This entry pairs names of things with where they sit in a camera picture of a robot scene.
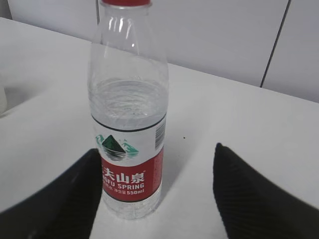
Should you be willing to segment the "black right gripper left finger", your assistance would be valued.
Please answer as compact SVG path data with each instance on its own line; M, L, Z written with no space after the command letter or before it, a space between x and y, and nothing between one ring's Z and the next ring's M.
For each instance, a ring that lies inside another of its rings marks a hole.
M101 157L90 149L50 184L0 214L2 239L88 239L102 195Z

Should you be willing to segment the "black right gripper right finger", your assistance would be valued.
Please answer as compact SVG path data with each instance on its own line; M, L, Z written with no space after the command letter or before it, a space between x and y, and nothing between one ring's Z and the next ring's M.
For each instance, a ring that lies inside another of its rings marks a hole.
M319 210L283 190L218 143L212 190L230 239L317 239Z

